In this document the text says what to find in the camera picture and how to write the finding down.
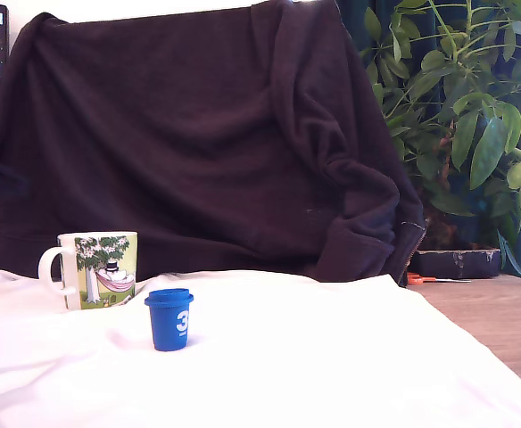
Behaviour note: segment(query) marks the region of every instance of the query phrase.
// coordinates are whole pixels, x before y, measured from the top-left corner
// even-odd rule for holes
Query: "wall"
[[[140,16],[250,6],[262,0],[0,0],[9,8],[11,47],[21,28],[41,12],[68,22],[106,21]]]

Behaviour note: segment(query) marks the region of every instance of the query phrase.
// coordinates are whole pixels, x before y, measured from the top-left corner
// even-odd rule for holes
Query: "scissors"
[[[442,279],[433,278],[431,276],[421,276],[420,274],[412,274],[408,272],[407,283],[411,285],[423,284],[423,283],[470,283],[469,279]]]

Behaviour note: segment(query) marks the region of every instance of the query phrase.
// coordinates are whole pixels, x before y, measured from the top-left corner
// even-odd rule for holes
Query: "wooden table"
[[[498,276],[472,283],[410,285],[487,346],[521,378],[521,279]]]

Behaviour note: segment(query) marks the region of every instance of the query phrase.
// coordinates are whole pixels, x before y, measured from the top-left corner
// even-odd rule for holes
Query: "black sweater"
[[[335,2],[72,23],[38,15],[0,81],[0,268],[61,233],[139,233],[138,275],[399,280],[424,233]]]

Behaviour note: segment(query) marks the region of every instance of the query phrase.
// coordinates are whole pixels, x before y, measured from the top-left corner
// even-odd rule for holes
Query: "white tablecloth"
[[[521,380],[388,276],[140,285],[127,305],[69,312],[0,272],[0,427],[521,427]],[[173,287],[195,297],[189,343],[158,352],[144,298]]]

